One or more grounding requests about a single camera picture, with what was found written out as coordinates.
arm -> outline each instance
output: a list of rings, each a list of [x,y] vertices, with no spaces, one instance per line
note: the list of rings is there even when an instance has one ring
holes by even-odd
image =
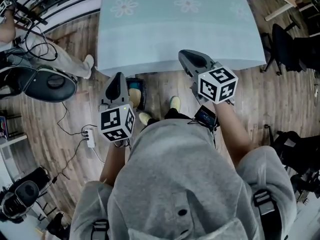
[[[0,42],[8,44],[16,37],[16,27],[11,9],[7,9],[4,16],[5,22],[0,24]]]
[[[225,146],[234,166],[237,167],[240,160],[254,149],[254,145],[232,106],[222,102],[214,104],[214,109],[220,123]]]
[[[125,147],[116,147],[114,143],[110,144],[99,179],[101,182],[112,187],[115,185],[118,173],[125,166],[125,153]]]

beige pants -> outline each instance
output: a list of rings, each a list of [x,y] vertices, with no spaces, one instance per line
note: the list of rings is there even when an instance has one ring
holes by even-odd
[[[89,65],[87,65],[86,63],[83,63],[78,58],[69,55],[64,49],[54,44],[53,42],[48,41],[49,44],[52,44],[55,47],[56,51],[51,45],[41,44],[41,43],[44,43],[44,39],[39,36],[35,36],[35,39],[32,42],[32,44],[29,44],[29,43],[31,42],[28,42],[29,49],[40,44],[31,50],[31,52],[37,56],[41,56],[47,53],[49,49],[46,55],[41,56],[44,59],[50,59],[50,60],[54,59],[56,51],[58,54],[58,57],[54,61],[46,61],[39,58],[32,58],[31,61],[36,67],[39,67],[40,65],[48,65],[58,70],[61,70],[66,73],[69,73],[78,77],[82,77],[82,78],[85,78],[89,75],[91,70],[91,68],[89,68]]]

power strip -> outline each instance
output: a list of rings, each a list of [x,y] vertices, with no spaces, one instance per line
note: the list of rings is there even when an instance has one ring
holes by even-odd
[[[85,129],[85,137],[86,137],[86,143],[89,148],[94,148],[96,146],[95,138],[94,138],[94,130],[93,129]]]

strap buckle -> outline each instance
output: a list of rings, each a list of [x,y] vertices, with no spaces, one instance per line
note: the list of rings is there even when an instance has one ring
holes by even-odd
[[[261,216],[274,212],[276,210],[269,190],[262,189],[257,191],[253,195],[253,202],[254,206],[259,208]]]

gray sweatshirt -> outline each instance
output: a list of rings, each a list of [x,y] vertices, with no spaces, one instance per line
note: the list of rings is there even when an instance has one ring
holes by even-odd
[[[76,206],[71,240],[90,240],[107,219],[111,240],[263,240],[253,194],[277,202],[282,238],[297,214],[292,185],[275,150],[249,152],[236,169],[217,153],[213,135],[185,119],[148,126],[136,139],[114,187],[88,182]]]

